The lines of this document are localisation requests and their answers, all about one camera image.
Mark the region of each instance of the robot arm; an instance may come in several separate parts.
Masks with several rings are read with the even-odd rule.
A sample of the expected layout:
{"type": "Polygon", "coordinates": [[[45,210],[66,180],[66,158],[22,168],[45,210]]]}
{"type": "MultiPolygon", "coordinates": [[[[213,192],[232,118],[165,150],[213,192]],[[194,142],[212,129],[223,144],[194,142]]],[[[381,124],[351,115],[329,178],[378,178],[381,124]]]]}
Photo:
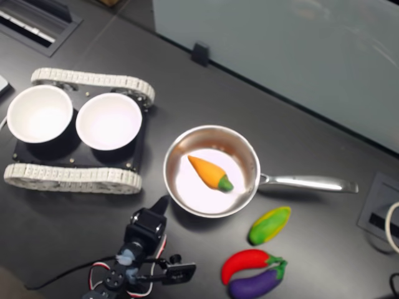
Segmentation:
{"type": "Polygon", "coordinates": [[[180,255],[173,255],[170,261],[161,259],[160,255],[166,245],[166,217],[169,196],[163,196],[150,209],[141,209],[134,213],[126,227],[124,244],[115,257],[114,265],[104,275],[104,279],[94,290],[85,294],[82,299],[120,299],[127,293],[132,297],[144,297],[132,293],[142,283],[161,282],[164,285],[189,282],[193,277],[195,263],[181,263],[180,255]],[[158,252],[154,259],[148,259],[158,252]],[[152,263],[150,275],[138,275],[143,263],[152,263]],[[158,265],[163,270],[161,275],[153,275],[158,265]]]}

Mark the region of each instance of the white wall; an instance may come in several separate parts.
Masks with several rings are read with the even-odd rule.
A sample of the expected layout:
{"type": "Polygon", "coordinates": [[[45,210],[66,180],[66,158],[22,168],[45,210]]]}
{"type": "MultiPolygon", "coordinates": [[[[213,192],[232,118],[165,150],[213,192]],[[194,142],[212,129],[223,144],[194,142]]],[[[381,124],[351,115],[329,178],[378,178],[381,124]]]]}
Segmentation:
{"type": "Polygon", "coordinates": [[[399,152],[399,6],[153,0],[156,31],[399,152]]]}

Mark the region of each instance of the pan rim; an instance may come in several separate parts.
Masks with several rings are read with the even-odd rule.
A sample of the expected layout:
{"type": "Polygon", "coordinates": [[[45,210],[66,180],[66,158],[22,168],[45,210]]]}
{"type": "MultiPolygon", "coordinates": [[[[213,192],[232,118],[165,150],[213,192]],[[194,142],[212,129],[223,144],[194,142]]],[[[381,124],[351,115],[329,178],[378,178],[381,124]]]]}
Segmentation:
{"type": "Polygon", "coordinates": [[[168,148],[168,151],[166,152],[165,158],[163,160],[163,180],[165,182],[165,186],[168,190],[169,195],[173,198],[173,200],[184,210],[186,210],[187,212],[189,212],[190,214],[194,214],[196,216],[200,216],[200,217],[204,217],[204,218],[222,218],[222,217],[227,217],[230,215],[233,215],[237,212],[239,212],[241,209],[243,209],[244,207],[246,207],[249,202],[253,199],[253,197],[255,196],[255,193],[257,191],[257,188],[259,186],[259,182],[261,179],[261,165],[259,163],[259,158],[257,157],[257,154],[254,150],[254,148],[252,147],[252,145],[249,143],[249,141],[240,133],[238,133],[237,131],[234,131],[233,129],[227,128],[225,126],[219,126],[219,125],[202,125],[202,126],[197,126],[195,128],[189,129],[185,132],[183,132],[179,137],[177,137],[174,142],[172,142],[172,144],[170,145],[170,147],[168,148]],[[255,165],[256,165],[256,177],[255,180],[252,184],[252,190],[251,192],[248,194],[248,198],[246,199],[245,202],[243,202],[240,206],[238,206],[237,208],[235,208],[232,211],[229,212],[225,212],[225,213],[220,213],[220,214],[205,214],[205,213],[200,213],[200,212],[196,212],[193,209],[187,209],[181,202],[179,199],[177,199],[175,197],[175,195],[173,194],[173,192],[171,191],[171,188],[169,187],[168,184],[168,180],[166,179],[166,165],[168,163],[169,157],[171,152],[173,151],[173,149],[175,148],[175,146],[180,143],[181,140],[183,140],[187,135],[191,134],[192,132],[195,131],[199,131],[199,130],[205,130],[205,129],[220,129],[220,130],[224,130],[227,131],[228,133],[237,136],[238,138],[240,138],[243,143],[248,147],[248,150],[252,153],[252,155],[254,156],[254,160],[255,160],[255,165]]]}

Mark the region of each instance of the orange carrot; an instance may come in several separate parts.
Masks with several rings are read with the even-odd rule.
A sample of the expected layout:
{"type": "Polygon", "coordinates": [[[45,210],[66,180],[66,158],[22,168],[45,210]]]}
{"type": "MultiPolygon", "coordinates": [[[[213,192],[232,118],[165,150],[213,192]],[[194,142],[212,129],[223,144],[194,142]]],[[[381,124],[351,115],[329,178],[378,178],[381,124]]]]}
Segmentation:
{"type": "Polygon", "coordinates": [[[226,172],[219,166],[193,156],[188,156],[188,159],[199,177],[209,188],[220,191],[233,190],[233,185],[229,181],[226,172]]]}

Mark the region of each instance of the black cable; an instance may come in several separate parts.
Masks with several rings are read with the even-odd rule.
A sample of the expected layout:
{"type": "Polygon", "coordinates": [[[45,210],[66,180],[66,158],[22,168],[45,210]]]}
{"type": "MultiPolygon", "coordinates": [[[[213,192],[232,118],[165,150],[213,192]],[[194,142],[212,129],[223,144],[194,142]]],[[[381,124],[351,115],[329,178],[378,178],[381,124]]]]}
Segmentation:
{"type": "Polygon", "coordinates": [[[389,278],[389,286],[391,287],[392,293],[395,296],[396,299],[399,299],[399,294],[395,289],[395,285],[393,284],[393,279],[395,278],[395,276],[399,276],[399,273],[394,273],[390,276],[389,278]]]}
{"type": "Polygon", "coordinates": [[[87,268],[87,267],[93,265],[95,262],[104,262],[104,261],[113,260],[113,259],[115,259],[115,256],[114,256],[114,255],[113,255],[113,256],[109,256],[109,257],[104,257],[104,258],[102,258],[102,259],[100,259],[100,260],[94,260],[94,261],[92,261],[92,262],[85,263],[85,264],[83,264],[83,265],[79,265],[79,266],[76,266],[76,267],[74,267],[74,268],[72,268],[72,269],[69,269],[69,270],[67,270],[67,271],[65,271],[65,272],[63,272],[63,273],[61,273],[61,274],[59,274],[58,276],[56,276],[56,277],[54,277],[54,278],[48,280],[47,282],[43,283],[42,285],[38,285],[38,286],[36,286],[36,287],[28,287],[27,285],[25,285],[25,288],[26,288],[27,290],[30,290],[30,291],[40,290],[41,288],[44,288],[44,287],[48,286],[49,284],[55,282],[56,280],[58,280],[58,279],[60,279],[60,278],[62,278],[62,277],[64,277],[64,276],[67,276],[68,274],[71,274],[72,272],[75,272],[75,271],[78,271],[78,270],[80,270],[80,269],[87,268]]]}

